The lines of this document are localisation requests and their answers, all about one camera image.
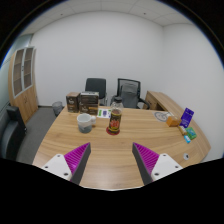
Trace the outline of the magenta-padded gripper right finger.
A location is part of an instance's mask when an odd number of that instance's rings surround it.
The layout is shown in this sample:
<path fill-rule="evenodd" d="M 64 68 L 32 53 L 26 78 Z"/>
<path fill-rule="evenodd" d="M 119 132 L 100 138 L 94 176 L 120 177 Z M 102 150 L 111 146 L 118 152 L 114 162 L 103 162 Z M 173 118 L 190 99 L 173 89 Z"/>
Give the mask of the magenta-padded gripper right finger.
<path fill-rule="evenodd" d="M 132 153 L 145 185 L 182 169 L 168 154 L 158 154 L 138 143 L 133 144 Z"/>

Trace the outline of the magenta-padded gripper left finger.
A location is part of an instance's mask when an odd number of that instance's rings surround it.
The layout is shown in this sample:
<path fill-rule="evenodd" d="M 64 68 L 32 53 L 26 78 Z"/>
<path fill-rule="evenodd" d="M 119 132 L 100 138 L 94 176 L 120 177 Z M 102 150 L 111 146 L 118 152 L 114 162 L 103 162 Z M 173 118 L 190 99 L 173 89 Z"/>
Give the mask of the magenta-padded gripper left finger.
<path fill-rule="evenodd" d="M 56 154 L 42 169 L 79 185 L 91 153 L 91 145 L 86 143 L 67 154 Z"/>

